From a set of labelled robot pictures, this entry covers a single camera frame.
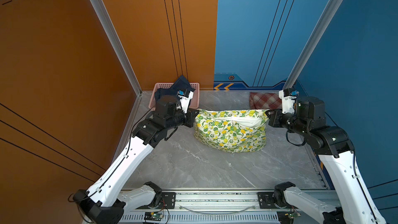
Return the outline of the red plaid skirt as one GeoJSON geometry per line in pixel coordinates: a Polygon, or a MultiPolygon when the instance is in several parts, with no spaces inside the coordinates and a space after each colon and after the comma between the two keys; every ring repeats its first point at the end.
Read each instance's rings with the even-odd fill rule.
{"type": "Polygon", "coordinates": [[[253,110],[282,109],[282,101],[277,93],[251,92],[249,106],[253,110]]]}

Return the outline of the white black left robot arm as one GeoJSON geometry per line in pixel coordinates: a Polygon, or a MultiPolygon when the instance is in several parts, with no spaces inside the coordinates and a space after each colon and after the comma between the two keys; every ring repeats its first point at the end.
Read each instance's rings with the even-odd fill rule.
{"type": "Polygon", "coordinates": [[[68,198],[87,224],[117,224],[126,212],[146,206],[163,208],[162,189],[149,181],[140,188],[122,189],[141,162],[179,126],[193,127],[198,110],[190,108],[193,92],[162,96],[133,127],[130,140],[107,171],[87,190],[68,198]]]}

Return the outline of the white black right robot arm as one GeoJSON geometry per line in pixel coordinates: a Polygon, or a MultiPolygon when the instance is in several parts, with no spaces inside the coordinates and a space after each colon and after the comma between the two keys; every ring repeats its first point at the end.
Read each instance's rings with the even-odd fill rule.
{"type": "Polygon", "coordinates": [[[384,224],[360,174],[356,151],[346,131],[326,124],[324,101],[316,97],[286,96],[280,110],[268,110],[269,125],[303,137],[328,171],[340,206],[326,204],[285,182],[275,186],[279,208],[297,207],[320,224],[384,224]]]}

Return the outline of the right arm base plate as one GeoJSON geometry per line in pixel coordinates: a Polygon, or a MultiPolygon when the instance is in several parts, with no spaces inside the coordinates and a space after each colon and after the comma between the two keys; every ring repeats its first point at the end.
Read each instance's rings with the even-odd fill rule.
{"type": "Polygon", "coordinates": [[[257,193],[260,209],[275,209],[278,208],[274,199],[274,192],[261,191],[257,193]]]}

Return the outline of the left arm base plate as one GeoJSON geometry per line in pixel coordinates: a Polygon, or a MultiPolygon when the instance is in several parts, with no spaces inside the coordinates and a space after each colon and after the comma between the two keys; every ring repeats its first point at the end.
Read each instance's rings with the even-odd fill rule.
{"type": "Polygon", "coordinates": [[[162,192],[161,199],[159,204],[157,205],[157,209],[161,209],[163,204],[167,209],[174,209],[176,203],[176,192],[162,192]]]}

